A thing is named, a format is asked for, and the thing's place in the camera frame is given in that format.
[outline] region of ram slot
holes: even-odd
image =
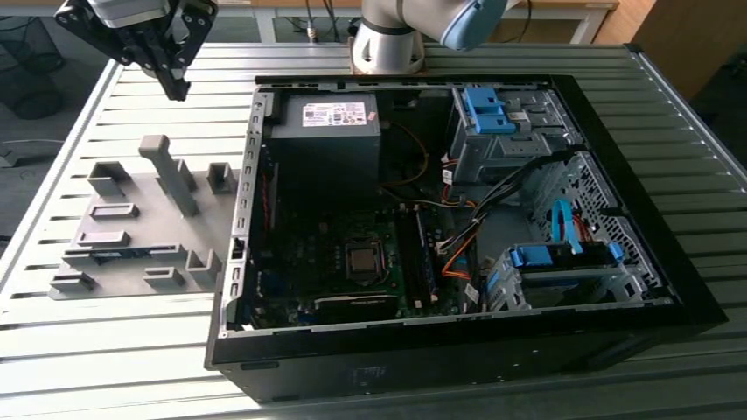
[[[421,237],[421,252],[423,254],[423,271],[425,280],[429,284],[429,300],[435,298],[437,286],[435,286],[435,270],[434,270],[434,256],[431,255],[431,248],[429,247],[429,238],[426,235],[426,224],[423,222],[425,217],[427,217],[423,210],[415,210],[415,220],[418,222],[418,235]]]
[[[397,242],[399,261],[406,279],[407,305],[425,308],[431,304],[431,292],[426,275],[426,256],[421,241],[418,216],[413,209],[397,214]]]

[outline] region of power supply label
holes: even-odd
[[[303,106],[305,127],[366,125],[363,102],[309,103]]]

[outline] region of table surface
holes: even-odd
[[[744,168],[646,58],[622,47],[498,45],[470,52],[469,59],[430,47],[427,55],[435,74],[575,75],[730,322],[598,373],[261,408],[218,372],[203,369],[210,293],[50,300],[49,282],[90,203],[85,177],[94,163],[117,159],[130,172],[150,172],[138,156],[139,137],[165,133],[174,155],[195,171],[218,161],[239,167],[255,76],[349,71],[341,46],[206,45],[189,72],[186,102],[169,101],[134,67],[110,64],[102,76],[0,261],[0,417],[171,418],[251,411],[238,417],[745,418]]]
[[[335,0],[335,7],[361,7],[362,0]],[[574,7],[600,7],[614,9],[621,0],[534,0],[533,6],[538,8],[574,8]],[[63,0],[0,0],[3,6],[61,6]],[[257,7],[305,7],[305,0],[219,0],[219,4],[229,5],[255,5]],[[311,0],[313,7],[323,7],[322,0]],[[523,2],[518,7],[527,7]]]

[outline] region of wire bundle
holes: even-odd
[[[579,216],[578,214],[574,214],[574,222],[579,230],[579,237],[582,238],[582,241],[593,241],[593,234],[589,231],[589,227],[586,226],[585,221],[582,220],[582,216]]]
[[[481,200],[479,204],[477,204],[475,208],[471,212],[470,223],[462,229],[462,231],[447,239],[439,246],[439,251],[445,251],[451,249],[457,246],[458,243],[462,241],[461,247],[453,254],[453,257],[449,260],[449,263],[443,266],[442,274],[449,277],[459,277],[474,280],[470,274],[462,271],[451,271],[451,267],[454,262],[459,258],[459,255],[465,252],[465,250],[470,247],[471,243],[478,236],[478,230],[481,228],[482,223],[489,216],[491,211],[490,206],[499,204],[507,197],[510,197],[522,187],[522,182],[525,177],[538,168],[542,166],[553,163],[561,162],[571,158],[574,152],[571,150],[565,150],[554,153],[550,156],[537,157],[535,159],[530,160],[522,167],[519,167],[489,191],[485,195],[485,198]]]

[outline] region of circuit board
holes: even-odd
[[[269,238],[258,285],[263,313],[257,314],[257,321],[263,327],[355,322],[366,318],[361,308],[369,305],[373,311],[403,319],[459,311],[459,284],[438,276],[435,260],[425,259],[434,282],[425,280],[427,292],[419,295],[425,297],[414,297],[401,252],[405,211],[387,208],[319,218],[298,213],[282,216]],[[435,208],[419,211],[418,222],[423,222],[423,250],[431,255],[443,235]],[[322,315],[326,307],[335,312],[334,319]]]

